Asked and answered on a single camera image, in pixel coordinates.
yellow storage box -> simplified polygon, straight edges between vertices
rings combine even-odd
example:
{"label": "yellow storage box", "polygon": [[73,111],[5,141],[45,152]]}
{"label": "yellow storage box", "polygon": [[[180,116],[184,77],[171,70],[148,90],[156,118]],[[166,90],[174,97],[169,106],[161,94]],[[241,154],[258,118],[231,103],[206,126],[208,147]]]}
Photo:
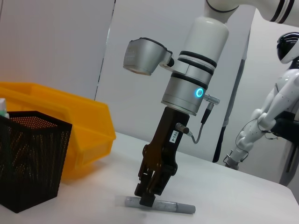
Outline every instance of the yellow storage box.
{"label": "yellow storage box", "polygon": [[0,82],[8,111],[39,111],[73,124],[64,174],[111,152],[116,139],[106,104],[32,83]]}

white table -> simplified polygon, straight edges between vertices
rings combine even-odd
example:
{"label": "white table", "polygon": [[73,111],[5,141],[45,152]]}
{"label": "white table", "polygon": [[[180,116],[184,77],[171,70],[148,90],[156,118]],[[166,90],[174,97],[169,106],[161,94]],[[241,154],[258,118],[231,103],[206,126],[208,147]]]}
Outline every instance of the white table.
{"label": "white table", "polygon": [[298,224],[299,206],[279,184],[177,153],[177,174],[162,196],[196,206],[194,215],[115,205],[133,196],[146,142],[117,134],[111,155],[80,180],[60,185],[58,197],[14,214],[0,206],[1,224]]}

black stripe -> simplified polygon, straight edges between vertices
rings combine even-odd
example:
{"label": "black stripe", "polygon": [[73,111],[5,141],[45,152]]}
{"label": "black stripe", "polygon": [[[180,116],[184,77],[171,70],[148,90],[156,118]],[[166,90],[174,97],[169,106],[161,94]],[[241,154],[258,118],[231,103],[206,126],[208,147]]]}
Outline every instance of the black stripe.
{"label": "black stripe", "polygon": [[281,21],[279,21],[279,23],[284,23],[285,20],[288,18],[292,8],[293,8],[293,5],[295,3],[295,0],[290,0],[290,3],[288,5],[288,8],[286,9],[286,12],[284,14],[284,16],[282,17]]}
{"label": "black stripe", "polygon": [[285,4],[285,0],[280,0],[280,3],[276,9],[276,12],[275,12],[273,18],[270,20],[270,22],[275,22],[277,20],[278,16],[281,13],[282,8],[284,7],[284,4]]}
{"label": "black stripe", "polygon": [[215,61],[213,61],[212,59],[210,59],[208,57],[205,57],[203,55],[199,55],[199,54],[196,54],[196,53],[193,53],[193,52],[190,52],[190,51],[186,51],[186,50],[181,51],[181,53],[179,53],[179,55],[187,55],[187,56],[190,56],[190,57],[195,57],[197,59],[208,62],[209,64],[213,65],[215,68],[217,67],[217,63]]}
{"label": "black stripe", "polygon": [[178,74],[178,73],[172,73],[171,77],[174,77],[174,78],[179,78],[179,79],[183,79],[189,83],[193,83],[195,85],[199,85],[201,86],[202,88],[204,88],[205,90],[207,90],[207,84],[201,82],[201,81],[198,81],[197,79],[195,78],[191,78],[189,76],[185,76],[185,75],[182,75],[182,74]]}
{"label": "black stripe", "polygon": [[209,7],[210,7],[211,9],[213,9],[214,11],[216,11],[216,12],[218,12],[218,13],[229,13],[229,12],[232,12],[232,11],[234,11],[234,10],[236,10],[236,9],[238,8],[238,7],[236,7],[236,8],[234,8],[234,9],[231,9],[231,10],[228,10],[228,11],[220,11],[220,10],[218,10],[218,9],[213,8],[207,0],[206,0],[206,2],[207,2],[207,4],[209,5]]}
{"label": "black stripe", "polygon": [[204,66],[202,64],[199,64],[199,63],[196,63],[194,61],[191,61],[189,59],[179,58],[178,61],[187,63],[187,64],[192,65],[192,66],[194,66],[196,68],[199,68],[199,69],[201,69],[203,71],[206,71],[207,73],[210,73],[211,76],[214,74],[214,71],[212,69],[210,69],[210,68],[208,68],[208,67],[206,67],[206,66]]}

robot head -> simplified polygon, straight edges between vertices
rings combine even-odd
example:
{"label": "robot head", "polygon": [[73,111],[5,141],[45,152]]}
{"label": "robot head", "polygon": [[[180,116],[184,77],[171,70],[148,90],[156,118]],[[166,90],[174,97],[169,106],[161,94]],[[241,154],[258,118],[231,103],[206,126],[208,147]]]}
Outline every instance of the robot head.
{"label": "robot head", "polygon": [[285,34],[277,41],[277,54],[280,62],[287,64],[299,57],[299,33]]}

white wall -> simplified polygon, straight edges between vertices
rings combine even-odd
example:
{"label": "white wall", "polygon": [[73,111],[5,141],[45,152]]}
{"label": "white wall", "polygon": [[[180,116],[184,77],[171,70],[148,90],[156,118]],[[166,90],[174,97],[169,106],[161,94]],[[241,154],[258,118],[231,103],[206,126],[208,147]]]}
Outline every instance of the white wall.
{"label": "white wall", "polygon": [[94,99],[114,0],[4,0],[1,81]]}
{"label": "white wall", "polygon": [[[252,112],[261,108],[264,99],[273,88],[277,78],[289,67],[280,63],[276,45],[280,36],[297,31],[286,25],[270,23],[256,11],[251,27],[248,57],[243,77],[240,82],[235,105],[226,128],[222,144],[219,164],[235,147],[235,138],[243,126],[249,121]],[[260,139],[255,143],[249,157],[240,164],[240,171],[270,181],[280,179],[280,160],[284,152],[285,140]],[[290,189],[299,202],[299,174],[290,184]]]}
{"label": "white wall", "polygon": [[[162,68],[150,77],[124,70],[122,64],[128,42],[148,37],[164,44],[177,58],[194,19],[203,13],[203,6],[204,0],[176,1],[175,4],[172,0],[116,2],[97,95],[97,100],[108,103],[116,131],[151,141],[165,108],[160,102],[171,76]],[[229,20],[230,37],[207,91],[219,97],[221,103],[206,123],[201,142],[194,145],[184,136],[179,151],[208,161],[213,159],[215,139],[221,130],[254,11],[252,7],[242,6]],[[189,121],[193,133],[199,131],[206,106],[203,102],[197,117],[192,116]]]}

